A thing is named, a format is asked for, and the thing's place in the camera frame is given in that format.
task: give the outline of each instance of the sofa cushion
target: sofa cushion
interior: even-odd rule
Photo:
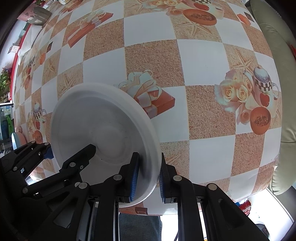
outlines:
[[[290,44],[296,40],[278,13],[265,1],[251,0],[251,13],[260,26],[272,52],[282,92],[282,133],[279,165],[270,187],[275,195],[296,181],[296,60]]]

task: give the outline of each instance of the teapot lid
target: teapot lid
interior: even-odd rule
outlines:
[[[257,67],[254,68],[254,76],[257,80],[259,80],[262,83],[270,82],[269,74],[265,69],[262,68],[261,65],[258,65]]]

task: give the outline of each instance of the teapot handle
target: teapot handle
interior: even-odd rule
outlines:
[[[277,96],[275,95],[275,93],[274,93],[273,91],[272,91],[272,92],[274,93],[274,97],[275,97],[276,99],[278,99],[278,98],[279,98],[279,88],[278,88],[278,86],[277,86],[275,83],[272,83],[272,82],[271,82],[271,88],[273,88],[274,86],[277,88],[277,91],[278,91]]]

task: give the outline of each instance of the person's leg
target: person's leg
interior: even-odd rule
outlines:
[[[120,241],[161,241],[161,229],[159,216],[119,215]]]

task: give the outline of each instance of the white bowl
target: white bowl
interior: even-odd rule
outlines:
[[[96,154],[81,172],[83,182],[101,183],[119,172],[133,152],[141,156],[134,200],[145,200],[158,181],[160,144],[151,120],[142,107],[118,88],[83,83],[69,89],[58,101],[51,118],[51,147],[62,166],[79,150],[93,144]]]

